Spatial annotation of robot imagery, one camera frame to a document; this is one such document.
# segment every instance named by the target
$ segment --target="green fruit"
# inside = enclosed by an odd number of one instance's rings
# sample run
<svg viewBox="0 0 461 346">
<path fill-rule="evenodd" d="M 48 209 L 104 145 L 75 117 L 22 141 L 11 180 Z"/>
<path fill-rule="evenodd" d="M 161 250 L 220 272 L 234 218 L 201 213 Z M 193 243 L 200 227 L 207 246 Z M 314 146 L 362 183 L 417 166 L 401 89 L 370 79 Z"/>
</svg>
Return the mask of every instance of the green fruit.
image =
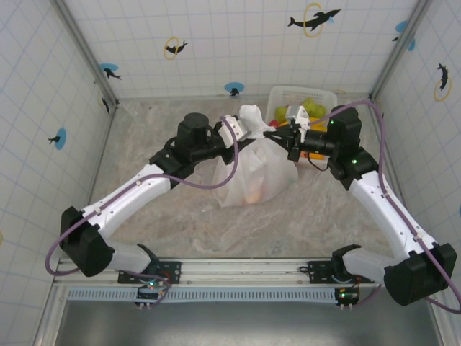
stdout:
<svg viewBox="0 0 461 346">
<path fill-rule="evenodd" d="M 307 99 L 304 100 L 303 103 L 314 103 L 315 104 L 315 101 L 312 97 L 308 97 Z"/>
<path fill-rule="evenodd" d="M 317 108 L 317 116 L 316 117 L 324 117 L 326 115 L 326 108 L 323 105 L 319 105 Z"/>
<path fill-rule="evenodd" d="M 287 116 L 287 108 L 286 107 L 277 107 L 275 109 L 275 120 L 281 124 L 287 121 L 285 117 Z"/>
<path fill-rule="evenodd" d="M 315 103 L 308 103 L 304 105 L 304 108 L 308 111 L 310 117 L 315 117 L 318 109 L 318 106 Z"/>
</svg>

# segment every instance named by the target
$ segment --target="yellow fruit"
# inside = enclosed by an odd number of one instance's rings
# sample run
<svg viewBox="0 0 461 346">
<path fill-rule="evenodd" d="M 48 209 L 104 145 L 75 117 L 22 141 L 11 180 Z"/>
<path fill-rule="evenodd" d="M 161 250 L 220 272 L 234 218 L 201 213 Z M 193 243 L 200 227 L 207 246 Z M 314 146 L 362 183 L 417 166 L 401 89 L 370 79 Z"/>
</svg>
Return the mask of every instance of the yellow fruit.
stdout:
<svg viewBox="0 0 461 346">
<path fill-rule="evenodd" d="M 277 107 L 275 109 L 275 120 L 281 124 L 287 121 L 285 116 L 287 115 L 287 108 L 286 107 Z"/>
</svg>

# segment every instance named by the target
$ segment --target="gray floor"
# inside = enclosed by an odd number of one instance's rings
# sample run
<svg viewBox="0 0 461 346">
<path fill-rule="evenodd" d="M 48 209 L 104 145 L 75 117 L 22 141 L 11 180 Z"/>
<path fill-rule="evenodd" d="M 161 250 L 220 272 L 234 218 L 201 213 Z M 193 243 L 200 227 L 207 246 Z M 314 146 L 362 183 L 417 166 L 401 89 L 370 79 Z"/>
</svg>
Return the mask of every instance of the gray floor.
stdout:
<svg viewBox="0 0 461 346">
<path fill-rule="evenodd" d="M 319 303 L 134 303 L 70 301 L 56 345 L 411 346 L 441 345 L 429 304 L 397 305 L 382 290 L 339 311 Z"/>
<path fill-rule="evenodd" d="M 339 104 L 355 99 L 342 97 Z M 123 100 L 117 111 L 93 194 L 96 201 L 131 178 L 170 137 L 189 112 L 212 124 L 267 98 Z M 377 158 L 378 143 L 366 107 L 359 107 L 362 145 Z M 216 160 L 189 178 L 210 184 Z M 299 180 L 260 205 L 220 208 L 210 191 L 178 186 L 129 218 L 114 239 L 143 243 L 158 256 L 323 257 L 348 244 L 389 254 L 388 243 L 367 211 L 328 172 L 298 166 Z"/>
</svg>

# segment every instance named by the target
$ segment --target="orange ring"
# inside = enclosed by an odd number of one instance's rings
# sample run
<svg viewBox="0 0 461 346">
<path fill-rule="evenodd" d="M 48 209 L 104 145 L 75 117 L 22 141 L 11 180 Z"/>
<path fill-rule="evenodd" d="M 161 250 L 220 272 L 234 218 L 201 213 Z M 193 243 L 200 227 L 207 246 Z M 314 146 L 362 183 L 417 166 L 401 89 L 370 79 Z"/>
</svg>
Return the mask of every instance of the orange ring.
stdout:
<svg viewBox="0 0 461 346">
<path fill-rule="evenodd" d="M 174 51 L 174 55 L 172 57 L 168 57 L 166 56 L 166 46 L 172 41 L 172 40 L 176 40 L 176 50 Z M 176 56 L 178 55 L 178 49 L 179 49 L 179 39 L 176 37 L 176 36 L 172 36 L 168 39 L 168 41 L 166 41 L 165 43 L 165 47 L 164 47 L 164 57 L 165 59 L 167 60 L 173 60 L 174 58 L 176 58 Z"/>
<path fill-rule="evenodd" d="M 438 81 L 437 84 L 435 84 L 435 89 L 434 89 L 434 99 L 437 101 L 437 102 L 442 102 L 442 101 L 445 101 L 445 99 L 448 97 L 449 93 L 452 92 L 452 79 L 447 77 L 448 78 L 448 81 L 449 81 L 449 88 L 448 88 L 448 92 L 445 96 L 443 96 L 441 99 L 437 99 L 437 90 L 440 86 L 440 84 L 442 84 L 442 81 Z"/>
<path fill-rule="evenodd" d="M 323 29 L 323 24 L 320 26 L 320 30 L 313 36 L 309 35 L 307 30 L 305 29 L 305 16 L 306 14 L 308 13 L 308 10 L 309 8 L 311 8 L 312 6 L 317 6 L 319 9 L 322 9 L 322 6 L 320 6 L 318 3 L 316 2 L 313 2 L 312 4 L 309 4 L 306 8 L 305 8 L 305 11 L 304 11 L 304 17 L 303 17 L 303 28 L 304 28 L 304 35 L 306 37 L 309 37 L 309 38 L 314 38 L 314 37 L 317 37 L 319 36 L 321 33 L 322 33 L 322 29 Z"/>
</svg>

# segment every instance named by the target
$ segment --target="vent grille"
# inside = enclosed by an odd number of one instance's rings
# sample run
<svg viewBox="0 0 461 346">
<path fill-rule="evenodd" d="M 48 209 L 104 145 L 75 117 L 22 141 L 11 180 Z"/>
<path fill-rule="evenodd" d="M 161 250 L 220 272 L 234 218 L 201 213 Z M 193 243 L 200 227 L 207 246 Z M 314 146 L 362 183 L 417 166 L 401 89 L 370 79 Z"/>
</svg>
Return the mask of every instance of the vent grille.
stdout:
<svg viewBox="0 0 461 346">
<path fill-rule="evenodd" d="M 70 301 L 136 301 L 137 288 L 72 288 Z M 172 288 L 165 303 L 206 301 L 336 302 L 334 288 Z"/>
<path fill-rule="evenodd" d="M 309 289 L 209 289 L 172 290 L 165 301 L 335 301 L 334 290 Z"/>
</svg>

